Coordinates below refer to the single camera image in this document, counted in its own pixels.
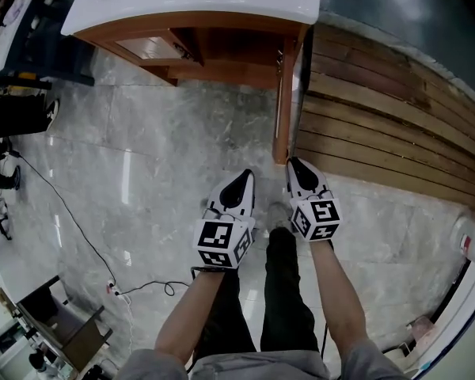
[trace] forearm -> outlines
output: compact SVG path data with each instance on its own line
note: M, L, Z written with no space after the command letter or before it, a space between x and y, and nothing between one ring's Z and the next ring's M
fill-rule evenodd
M200 273L160 329L155 350L186 364L199 341L224 273Z
M359 297L327 241L311 242L325 320L340 355L366 339L366 318Z

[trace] gray tile floor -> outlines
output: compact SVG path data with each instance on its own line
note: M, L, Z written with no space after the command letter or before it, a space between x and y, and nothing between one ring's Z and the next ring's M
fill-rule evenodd
M98 52L97 85L57 82L58 119L44 134L17 137L19 151L65 198L123 291L149 280L189 282L199 263L191 249L201 202L229 173L256 174L259 233L241 269L241 301L258 343L264 317L267 206L286 199L284 169L270 156L275 95L247 87L185 82L174 88ZM12 170L14 159L7 162ZM40 272L59 273L82 308L103 304L114 330L107 356L122 364L130 329L124 302L107 294L102 261L85 243L60 200L27 165L22 187L4 192L13 222L12 246ZM409 337L405 324L432 311L457 275L462 258L450 249L450 228L462 207L333 175L344 226L336 253L367 315L369 335L381 348ZM307 244L298 243L301 292L316 317L324 316ZM131 294L132 348L151 348L174 297L152 285ZM340 370L329 340L325 361Z

